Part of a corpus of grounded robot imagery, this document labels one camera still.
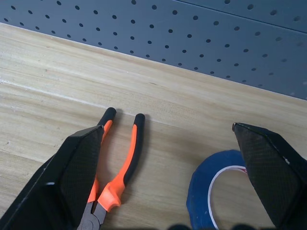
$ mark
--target gray pegboard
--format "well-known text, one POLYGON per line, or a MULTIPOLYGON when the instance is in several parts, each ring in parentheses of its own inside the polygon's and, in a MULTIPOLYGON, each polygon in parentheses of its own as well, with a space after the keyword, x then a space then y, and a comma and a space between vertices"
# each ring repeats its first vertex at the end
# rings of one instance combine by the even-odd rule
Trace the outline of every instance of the gray pegboard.
POLYGON ((305 2, 187 1, 6 0, 0 22, 307 99, 305 2))

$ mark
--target wood grain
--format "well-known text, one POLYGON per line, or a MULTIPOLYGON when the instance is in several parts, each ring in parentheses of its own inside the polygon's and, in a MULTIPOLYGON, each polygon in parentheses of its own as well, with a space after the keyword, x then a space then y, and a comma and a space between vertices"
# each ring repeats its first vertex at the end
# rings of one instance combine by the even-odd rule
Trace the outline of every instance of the wood grain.
MULTIPOLYGON (((189 225, 191 176, 206 157, 238 149, 233 122, 277 132, 307 158, 306 101, 0 24, 0 212, 65 137, 110 106, 120 111, 101 150, 102 184, 125 160, 134 115, 147 123, 137 175, 107 227, 189 225)), ((213 207, 226 229, 272 225, 244 174, 223 173, 213 207)))

